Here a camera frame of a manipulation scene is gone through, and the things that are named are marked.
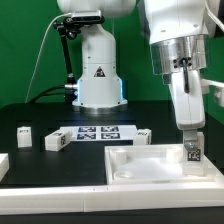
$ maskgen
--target black table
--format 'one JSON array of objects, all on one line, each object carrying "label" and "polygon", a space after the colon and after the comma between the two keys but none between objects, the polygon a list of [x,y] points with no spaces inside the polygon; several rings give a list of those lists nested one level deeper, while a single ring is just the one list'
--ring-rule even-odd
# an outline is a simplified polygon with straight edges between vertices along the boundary
[{"label": "black table", "polygon": [[[60,152],[45,151],[44,137],[61,126],[136,125],[152,130],[152,144],[182,142],[170,101],[130,102],[127,111],[87,115],[64,103],[13,104],[0,110],[0,153],[9,153],[10,170],[0,188],[105,185],[105,145],[132,141],[72,142]],[[17,128],[32,127],[32,148],[17,148]],[[224,126],[206,114],[205,154],[224,168]],[[151,209],[116,212],[1,216],[0,223],[224,223],[224,208]]]}]

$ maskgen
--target small white cube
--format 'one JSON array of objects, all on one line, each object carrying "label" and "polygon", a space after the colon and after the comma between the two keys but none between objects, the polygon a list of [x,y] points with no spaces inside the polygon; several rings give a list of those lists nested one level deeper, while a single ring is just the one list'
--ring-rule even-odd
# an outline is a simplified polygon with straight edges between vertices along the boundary
[{"label": "small white cube", "polygon": [[71,142],[72,132],[57,130],[45,137],[47,151],[59,151]]},{"label": "small white cube", "polygon": [[32,147],[31,127],[17,128],[18,148]]},{"label": "small white cube", "polygon": [[133,145],[150,145],[152,131],[149,129],[139,129],[133,138]]}]

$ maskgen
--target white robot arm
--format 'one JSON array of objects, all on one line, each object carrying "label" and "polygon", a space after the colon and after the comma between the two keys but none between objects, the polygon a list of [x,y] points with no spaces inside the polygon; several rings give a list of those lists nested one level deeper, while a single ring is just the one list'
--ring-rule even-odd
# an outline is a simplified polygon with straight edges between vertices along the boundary
[{"label": "white robot arm", "polygon": [[[188,151],[197,150],[197,129],[205,124],[200,69],[208,64],[208,38],[214,23],[205,0],[145,0],[155,74],[169,84],[176,122]],[[217,13],[219,0],[210,0]]]},{"label": "white robot arm", "polygon": [[[136,0],[57,0],[72,20],[94,21],[97,17],[126,16]],[[108,113],[122,110],[127,104],[122,96],[122,82],[116,74],[116,46],[112,34],[100,24],[81,28],[83,74],[78,80],[78,98],[74,110]]]}]

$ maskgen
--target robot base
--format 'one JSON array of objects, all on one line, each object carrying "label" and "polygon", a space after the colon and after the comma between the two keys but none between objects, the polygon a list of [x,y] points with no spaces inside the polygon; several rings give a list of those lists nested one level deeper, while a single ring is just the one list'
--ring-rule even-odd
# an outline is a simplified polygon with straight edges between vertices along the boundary
[{"label": "robot base", "polygon": [[111,114],[116,112],[125,111],[127,109],[127,100],[123,100],[120,102],[119,105],[112,106],[112,107],[85,107],[80,105],[80,103],[73,102],[73,110],[75,112],[93,114],[93,115],[100,115],[100,114]]}]

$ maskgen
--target warning label sticker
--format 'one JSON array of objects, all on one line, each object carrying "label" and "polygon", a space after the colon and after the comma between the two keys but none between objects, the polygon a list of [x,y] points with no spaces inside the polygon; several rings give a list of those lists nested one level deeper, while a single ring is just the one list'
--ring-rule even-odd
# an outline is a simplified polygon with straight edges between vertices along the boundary
[{"label": "warning label sticker", "polygon": [[94,75],[94,77],[105,77],[105,74],[103,72],[103,69],[99,67]]}]

